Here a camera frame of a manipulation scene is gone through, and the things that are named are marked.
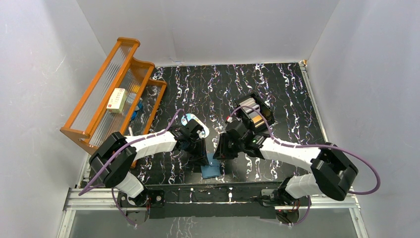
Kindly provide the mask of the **blue leather card holder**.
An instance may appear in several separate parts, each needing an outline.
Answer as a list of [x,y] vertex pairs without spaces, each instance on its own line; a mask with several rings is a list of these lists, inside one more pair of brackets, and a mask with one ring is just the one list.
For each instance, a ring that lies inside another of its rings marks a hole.
[[202,179],[216,178],[221,175],[219,160],[209,160],[209,165],[201,166]]

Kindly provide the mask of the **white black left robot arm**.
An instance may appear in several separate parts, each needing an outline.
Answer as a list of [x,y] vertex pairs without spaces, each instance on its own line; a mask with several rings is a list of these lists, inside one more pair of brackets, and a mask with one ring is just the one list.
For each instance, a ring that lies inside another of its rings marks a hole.
[[141,136],[129,137],[114,132],[89,159],[95,172],[92,181],[98,181],[106,188],[117,188],[135,206],[143,206],[148,200],[147,188],[130,172],[132,164],[147,156],[178,150],[191,154],[199,160],[199,165],[208,165],[206,130],[205,125],[190,119],[185,125],[172,125]]

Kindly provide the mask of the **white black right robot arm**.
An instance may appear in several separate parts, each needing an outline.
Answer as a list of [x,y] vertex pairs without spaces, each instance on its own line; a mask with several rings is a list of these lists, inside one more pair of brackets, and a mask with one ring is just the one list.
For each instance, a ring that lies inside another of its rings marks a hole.
[[359,170],[333,144],[300,145],[282,141],[268,133],[254,132],[235,120],[220,134],[213,155],[216,160],[230,160],[245,153],[250,157],[281,161],[308,171],[303,176],[286,178],[272,192],[262,191],[260,203],[292,205],[302,197],[326,195],[342,201],[349,192]]

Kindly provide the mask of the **stack of credit cards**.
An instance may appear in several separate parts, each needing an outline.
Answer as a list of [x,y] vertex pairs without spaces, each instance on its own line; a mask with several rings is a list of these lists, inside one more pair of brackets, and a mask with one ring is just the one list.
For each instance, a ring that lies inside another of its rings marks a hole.
[[243,111],[251,116],[257,115],[257,112],[262,112],[262,99],[260,97],[250,97],[239,103],[239,106],[245,106]]

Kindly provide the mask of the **black card storage box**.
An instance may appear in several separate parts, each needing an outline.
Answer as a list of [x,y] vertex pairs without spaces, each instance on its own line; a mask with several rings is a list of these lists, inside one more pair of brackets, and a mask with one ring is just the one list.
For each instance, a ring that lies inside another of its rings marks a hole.
[[235,104],[241,107],[236,115],[254,132],[266,132],[275,122],[271,108],[256,92],[235,100]]

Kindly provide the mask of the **blue oval blister package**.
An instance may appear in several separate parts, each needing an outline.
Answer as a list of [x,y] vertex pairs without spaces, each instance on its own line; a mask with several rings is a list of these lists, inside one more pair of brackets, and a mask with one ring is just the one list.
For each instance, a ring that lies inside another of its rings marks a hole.
[[187,113],[181,118],[181,124],[183,126],[186,126],[190,121],[194,126],[199,125],[197,129],[199,138],[207,138],[210,135],[209,128],[195,114]]

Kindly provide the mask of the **blue item on shelf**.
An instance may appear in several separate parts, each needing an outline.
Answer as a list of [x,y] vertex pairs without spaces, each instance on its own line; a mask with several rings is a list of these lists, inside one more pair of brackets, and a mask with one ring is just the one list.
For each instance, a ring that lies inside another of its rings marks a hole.
[[139,102],[137,103],[134,112],[132,113],[131,117],[130,117],[130,121],[133,121],[137,115],[139,114],[139,112],[141,112],[143,110],[143,103],[142,103],[142,99],[139,100]]

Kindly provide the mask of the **white medicine box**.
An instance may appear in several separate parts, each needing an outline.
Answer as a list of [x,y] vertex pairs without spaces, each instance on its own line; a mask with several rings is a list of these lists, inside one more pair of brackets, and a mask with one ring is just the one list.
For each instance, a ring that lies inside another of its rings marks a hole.
[[127,90],[115,88],[108,100],[106,110],[110,113],[121,114],[127,98]]

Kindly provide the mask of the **orange wooden shelf rack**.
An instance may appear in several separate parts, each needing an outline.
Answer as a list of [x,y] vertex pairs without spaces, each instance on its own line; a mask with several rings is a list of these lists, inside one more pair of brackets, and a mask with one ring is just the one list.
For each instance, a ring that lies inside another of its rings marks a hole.
[[[106,57],[69,119],[60,129],[82,150],[92,155],[113,132],[127,135],[134,127],[135,135],[148,134],[167,88],[163,80],[152,78],[155,65],[138,60],[134,54],[140,41],[119,37]],[[127,90],[121,114],[106,110],[115,88]],[[130,121],[134,109],[142,99],[143,110]]]

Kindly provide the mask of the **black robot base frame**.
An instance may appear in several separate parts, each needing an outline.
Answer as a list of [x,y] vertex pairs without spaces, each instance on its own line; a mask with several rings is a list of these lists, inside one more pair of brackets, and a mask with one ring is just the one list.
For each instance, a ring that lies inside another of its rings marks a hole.
[[288,225],[307,213],[309,200],[280,195],[280,182],[235,182],[208,184],[148,185],[140,201],[117,194],[120,208],[134,217],[144,211],[148,219],[173,217],[257,217],[277,219]]

